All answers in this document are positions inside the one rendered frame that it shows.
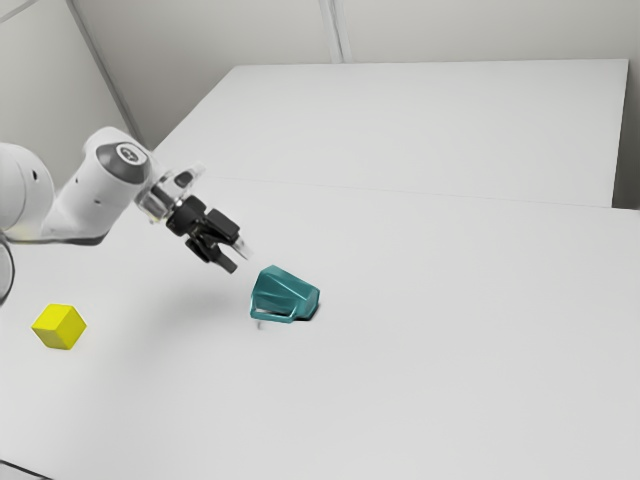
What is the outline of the yellow cube block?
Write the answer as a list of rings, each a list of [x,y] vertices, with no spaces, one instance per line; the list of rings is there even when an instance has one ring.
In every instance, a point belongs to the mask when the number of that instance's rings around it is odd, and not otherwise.
[[[87,328],[72,305],[49,304],[31,325],[42,343],[52,349],[71,350]]]

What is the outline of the teal faceted mug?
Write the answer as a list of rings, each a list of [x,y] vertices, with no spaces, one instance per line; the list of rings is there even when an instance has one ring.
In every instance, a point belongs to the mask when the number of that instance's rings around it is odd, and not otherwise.
[[[319,307],[320,289],[276,265],[260,271],[250,298],[255,320],[290,324],[309,321]]]

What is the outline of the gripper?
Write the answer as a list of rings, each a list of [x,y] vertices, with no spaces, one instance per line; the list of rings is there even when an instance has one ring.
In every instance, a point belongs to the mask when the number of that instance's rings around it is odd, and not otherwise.
[[[217,209],[206,210],[196,196],[187,197],[166,221],[166,227],[176,236],[187,236],[185,245],[203,262],[213,263],[227,273],[237,269],[218,244],[230,246],[243,259],[251,258],[251,249],[242,238],[240,227]]]

